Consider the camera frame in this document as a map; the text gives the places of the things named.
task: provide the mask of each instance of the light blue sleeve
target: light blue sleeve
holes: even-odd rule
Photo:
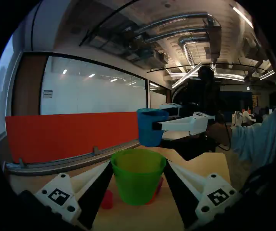
[[[273,161],[276,153],[276,110],[261,124],[231,129],[231,148],[239,159],[250,160],[253,168]]]

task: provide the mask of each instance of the blue cup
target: blue cup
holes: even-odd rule
[[[142,108],[137,110],[140,144],[146,147],[158,146],[164,131],[153,130],[152,123],[165,121],[168,117],[168,112],[159,109]]]

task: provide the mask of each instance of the green cup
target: green cup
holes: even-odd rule
[[[157,152],[126,149],[114,153],[111,163],[122,200],[143,205],[152,199],[167,162]]]

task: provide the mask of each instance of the person's arm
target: person's arm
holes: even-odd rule
[[[227,127],[227,130],[228,130],[230,140],[231,140],[231,137],[232,137],[231,127]],[[208,126],[208,128],[206,130],[206,135],[209,136],[210,138],[213,138],[217,142],[219,142],[225,146],[228,146],[229,145],[229,137],[227,134],[227,130],[226,130],[226,126],[224,124],[215,123],[215,124]]]
[[[249,127],[228,127],[231,149],[242,160],[257,159],[266,162],[269,155],[276,150],[276,112],[273,112],[262,124],[255,123]],[[207,128],[206,135],[223,145],[229,145],[225,125],[213,124]]]

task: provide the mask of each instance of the wooden table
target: wooden table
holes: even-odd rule
[[[216,172],[230,183],[229,170],[223,153],[204,153],[187,162],[175,150],[159,147],[146,148],[144,146],[137,148],[159,152],[172,162],[204,177]],[[70,171],[68,174],[75,176],[99,164],[101,163]],[[35,193],[54,177],[55,175],[39,177],[10,176],[10,183],[17,193],[24,189]],[[110,210],[99,209],[93,224],[93,230],[184,230],[181,216],[164,175],[163,178],[161,191],[152,204],[131,206],[121,200],[114,176],[112,176],[108,189],[113,192],[114,206]]]

